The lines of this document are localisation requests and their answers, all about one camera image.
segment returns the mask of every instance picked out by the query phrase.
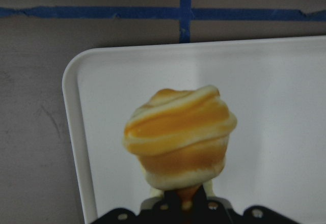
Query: white tray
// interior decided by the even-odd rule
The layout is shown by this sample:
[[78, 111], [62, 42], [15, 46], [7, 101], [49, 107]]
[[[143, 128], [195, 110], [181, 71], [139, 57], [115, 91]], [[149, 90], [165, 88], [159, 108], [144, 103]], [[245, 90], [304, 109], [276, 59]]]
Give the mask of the white tray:
[[132, 112], [157, 90], [212, 84], [238, 118], [214, 191], [238, 213], [265, 205], [326, 222], [326, 36], [91, 49], [63, 92], [85, 222], [138, 214], [149, 185], [121, 145]]

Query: vertical tape strip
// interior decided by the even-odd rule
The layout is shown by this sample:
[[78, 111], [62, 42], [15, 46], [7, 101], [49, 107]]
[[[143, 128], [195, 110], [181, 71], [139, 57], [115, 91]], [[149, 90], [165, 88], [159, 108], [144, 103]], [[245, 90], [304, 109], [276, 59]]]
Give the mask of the vertical tape strip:
[[180, 43], [190, 42], [192, 0], [180, 0]]

